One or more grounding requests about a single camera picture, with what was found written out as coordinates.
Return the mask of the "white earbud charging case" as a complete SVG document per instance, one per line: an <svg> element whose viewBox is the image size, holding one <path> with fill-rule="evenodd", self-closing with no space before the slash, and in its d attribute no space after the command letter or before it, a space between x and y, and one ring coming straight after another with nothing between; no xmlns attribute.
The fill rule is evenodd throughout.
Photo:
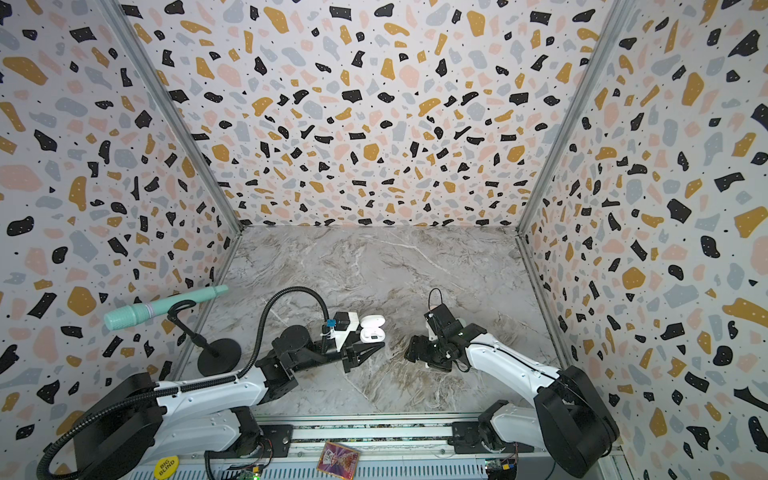
<svg viewBox="0 0 768 480"><path fill-rule="evenodd" d="M366 315L360 319L360 341L363 343L383 342L386 333L383 329L386 320L382 315Z"/></svg>

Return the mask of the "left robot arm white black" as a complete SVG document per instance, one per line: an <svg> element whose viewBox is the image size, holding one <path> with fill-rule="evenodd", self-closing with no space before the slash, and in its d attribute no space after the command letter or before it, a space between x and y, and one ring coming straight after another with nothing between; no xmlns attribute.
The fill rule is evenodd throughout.
<svg viewBox="0 0 768 480"><path fill-rule="evenodd" d="M350 371L384 345L385 319L352 319L313 341L300 325L285 329L271 350L243 377L234 373L195 381L155 382L147 373L122 381L91 407L74 438L83 479L120 479L137 466L163 457L208 452L225 459L245 457L258 447L276 447L253 407L275 401L298 384L297 371L341 362Z"/></svg>

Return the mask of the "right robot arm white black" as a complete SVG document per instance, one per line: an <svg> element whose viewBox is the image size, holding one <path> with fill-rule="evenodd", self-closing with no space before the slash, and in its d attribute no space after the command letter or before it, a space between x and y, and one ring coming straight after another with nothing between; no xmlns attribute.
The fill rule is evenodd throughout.
<svg viewBox="0 0 768 480"><path fill-rule="evenodd" d="M588 375L577 366L559 369L504 345L485 328L463 324L445 304L425 315L428 332L411 338L405 358L428 368L477 370L527 402L500 399L476 420L454 422L448 442L458 454L498 454L495 478L512 479L521 447L542 449L566 474L583 478L612 452L619 428Z"/></svg>

